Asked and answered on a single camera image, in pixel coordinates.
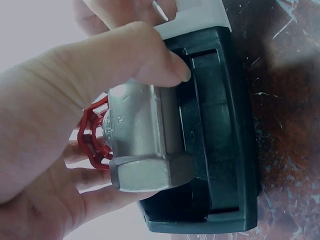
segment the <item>gate valve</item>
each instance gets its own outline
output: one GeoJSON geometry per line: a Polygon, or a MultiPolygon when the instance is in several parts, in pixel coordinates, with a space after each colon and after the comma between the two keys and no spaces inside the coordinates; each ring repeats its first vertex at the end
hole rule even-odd
{"type": "Polygon", "coordinates": [[[93,103],[89,108],[83,111],[83,117],[80,122],[80,128],[77,135],[77,141],[82,150],[87,154],[91,165],[95,169],[109,170],[109,165],[102,163],[103,159],[111,160],[113,158],[112,149],[104,143],[102,146],[97,139],[97,128],[102,128],[104,116],[108,112],[108,96],[100,101],[93,103]],[[99,113],[95,112],[97,108],[107,105],[107,108],[99,113]]]}

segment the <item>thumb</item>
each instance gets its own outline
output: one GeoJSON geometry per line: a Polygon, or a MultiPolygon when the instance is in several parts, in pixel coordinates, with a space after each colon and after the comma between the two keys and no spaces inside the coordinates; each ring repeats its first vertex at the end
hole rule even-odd
{"type": "Polygon", "coordinates": [[[38,59],[43,65],[35,62],[35,67],[46,65],[59,74],[52,84],[72,86],[67,94],[82,108],[130,78],[161,87],[173,87],[190,78],[182,59],[166,48],[153,27],[143,22],[59,46],[38,59]]]}
{"type": "Polygon", "coordinates": [[[0,203],[16,196],[59,158],[83,112],[128,79],[175,86],[185,63],[153,27],[131,23],[56,47],[0,74],[0,203]]]}

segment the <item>white plastic part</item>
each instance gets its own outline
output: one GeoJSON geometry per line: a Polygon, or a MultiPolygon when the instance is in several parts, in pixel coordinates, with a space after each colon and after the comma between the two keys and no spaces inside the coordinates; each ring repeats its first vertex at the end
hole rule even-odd
{"type": "Polygon", "coordinates": [[[163,40],[216,26],[231,31],[222,0],[176,0],[176,6],[175,19],[155,27],[163,40]]]}

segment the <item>white background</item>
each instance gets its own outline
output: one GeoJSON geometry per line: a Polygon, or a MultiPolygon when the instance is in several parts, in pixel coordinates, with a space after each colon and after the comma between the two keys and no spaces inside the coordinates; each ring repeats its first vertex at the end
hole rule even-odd
{"type": "MultiPolygon", "coordinates": [[[[72,20],[70,0],[0,0],[0,72],[54,46],[86,38],[72,20]]],[[[78,167],[89,167],[82,162],[78,167]]],[[[137,205],[97,218],[66,240],[170,240],[148,231],[137,205]]]]}

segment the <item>dark surface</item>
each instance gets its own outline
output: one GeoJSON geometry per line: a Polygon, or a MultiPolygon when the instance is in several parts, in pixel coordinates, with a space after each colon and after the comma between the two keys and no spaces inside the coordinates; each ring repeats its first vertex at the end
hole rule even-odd
{"type": "Polygon", "coordinates": [[[258,155],[246,77],[229,28],[216,26],[167,39],[189,65],[176,97],[195,178],[140,201],[157,233],[217,234],[257,226],[258,155]]]}
{"type": "Polygon", "coordinates": [[[224,0],[255,117],[258,227],[173,240],[320,239],[320,0],[224,0]]]}

